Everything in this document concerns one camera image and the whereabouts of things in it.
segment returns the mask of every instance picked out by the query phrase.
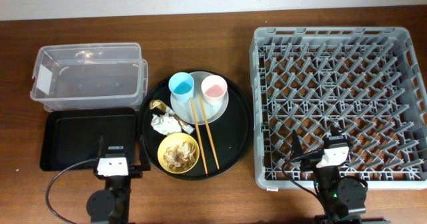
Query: black round tray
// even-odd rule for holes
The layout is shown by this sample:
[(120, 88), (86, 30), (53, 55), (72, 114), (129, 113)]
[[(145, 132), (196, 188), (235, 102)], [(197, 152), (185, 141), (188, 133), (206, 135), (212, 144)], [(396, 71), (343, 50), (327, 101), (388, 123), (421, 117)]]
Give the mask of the black round tray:
[[(165, 135), (154, 131), (151, 126), (153, 114), (162, 115), (163, 113), (158, 110), (150, 110), (149, 102), (152, 99), (160, 99), (166, 105), (171, 107), (170, 95), (171, 92), (167, 86), (169, 78), (161, 81), (155, 86), (145, 97), (139, 109), (137, 134), (140, 145), (145, 146), (147, 156), (151, 163), (155, 165), (160, 171), (171, 175), (172, 177), (184, 180), (202, 180), (209, 177), (215, 177), (232, 168), (245, 154), (250, 146), (253, 137), (253, 119), (250, 105), (244, 97), (240, 88), (231, 82), (228, 78), (222, 76), (228, 84), (229, 101), (224, 114), (217, 120), (209, 123), (213, 143), (215, 145), (218, 163), (220, 170), (217, 169), (212, 153), (209, 138), (207, 136), (206, 126), (199, 125), (201, 142), (205, 153), (205, 160), (207, 166), (207, 175), (203, 168), (203, 161), (201, 157), (193, 169), (187, 173), (176, 175), (169, 173), (160, 166), (157, 159), (157, 149)], [(191, 136), (197, 140), (197, 133), (194, 132)]]

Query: pink cup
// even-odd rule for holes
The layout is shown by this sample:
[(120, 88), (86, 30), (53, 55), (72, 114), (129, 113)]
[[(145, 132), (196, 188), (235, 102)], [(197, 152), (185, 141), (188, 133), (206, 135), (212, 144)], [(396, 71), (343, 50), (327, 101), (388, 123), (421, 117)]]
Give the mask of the pink cup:
[(227, 93), (227, 81), (219, 75), (210, 75), (201, 82), (201, 92), (210, 105), (222, 104)]

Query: plastic storage box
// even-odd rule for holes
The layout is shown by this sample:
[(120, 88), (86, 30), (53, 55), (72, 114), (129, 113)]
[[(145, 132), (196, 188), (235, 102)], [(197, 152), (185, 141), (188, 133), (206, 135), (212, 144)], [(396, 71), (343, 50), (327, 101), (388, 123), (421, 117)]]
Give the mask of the plastic storage box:
[[(353, 143), (342, 175), (373, 189), (427, 187), (426, 90), (401, 27), (262, 27), (250, 47), (256, 182), (294, 189), (281, 172), (296, 130), (305, 152), (330, 126)], [(286, 172), (306, 188), (312, 173)]]
[(147, 93), (138, 43), (46, 46), (39, 50), (30, 97), (47, 111), (133, 107)]

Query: bowl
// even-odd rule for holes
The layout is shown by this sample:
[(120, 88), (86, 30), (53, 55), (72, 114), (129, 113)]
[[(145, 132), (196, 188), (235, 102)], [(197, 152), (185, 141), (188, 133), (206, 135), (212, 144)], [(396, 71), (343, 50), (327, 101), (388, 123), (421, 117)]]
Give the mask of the bowl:
[[(195, 163), (189, 169), (187, 169), (185, 171), (172, 170), (171, 168), (169, 168), (166, 165), (166, 162), (163, 159), (163, 155), (165, 154), (166, 149), (168, 147), (171, 147), (172, 145), (175, 145), (177, 143), (183, 143), (183, 142), (188, 142), (190, 145), (193, 145), (195, 147), (195, 155), (194, 155)], [(173, 173), (173, 174), (182, 174), (182, 173), (186, 173), (189, 170), (193, 169), (195, 164), (197, 164), (197, 162), (199, 161), (199, 156), (200, 156), (200, 150), (199, 150), (199, 145), (197, 144), (197, 141), (195, 141), (195, 139), (192, 136), (185, 134), (185, 133), (174, 133), (174, 134), (168, 135), (160, 143), (159, 149), (157, 150), (157, 158), (159, 159), (159, 163), (160, 163), (161, 167), (163, 167), (166, 171)]]

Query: black tray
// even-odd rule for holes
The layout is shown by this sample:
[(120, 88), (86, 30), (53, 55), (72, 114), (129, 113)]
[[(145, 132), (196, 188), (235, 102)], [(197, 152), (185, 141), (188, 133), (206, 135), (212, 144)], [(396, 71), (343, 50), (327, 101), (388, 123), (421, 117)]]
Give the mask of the black tray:
[[(132, 108), (55, 111), (46, 121), (40, 168), (60, 171), (96, 158), (99, 139), (124, 146), (130, 165), (135, 159), (136, 114)], [(93, 168), (92, 165), (80, 169)]]
[[(228, 106), (224, 114), (219, 119), (209, 124), (213, 143), (215, 144), (216, 148), (218, 163), (220, 164), (220, 170), (217, 169), (215, 164), (214, 155), (212, 153), (209, 138), (207, 136), (206, 126), (199, 125), (208, 175), (205, 174), (201, 157), (193, 169), (180, 175), (165, 171), (159, 164), (157, 159), (157, 149), (165, 136), (158, 133), (157, 131), (154, 131), (153, 127), (151, 126), (151, 120), (153, 119), (153, 114), (162, 115), (163, 113), (158, 109), (150, 110), (149, 102), (152, 99), (160, 99), (166, 105), (171, 106), (171, 92), (167, 86), (169, 78), (157, 84), (157, 86), (154, 87), (148, 96), (144, 99), (139, 109), (138, 116), (137, 134), (139, 136), (139, 144), (145, 145), (149, 160), (160, 171), (163, 171), (164, 173), (178, 179), (207, 179), (209, 177), (215, 177), (216, 175), (219, 175), (233, 167), (248, 150), (248, 147), (252, 141), (252, 132), (254, 126), (250, 106), (239, 87), (226, 77), (223, 78), (227, 81), (228, 84)], [(195, 130), (191, 136), (197, 140), (197, 133)]]

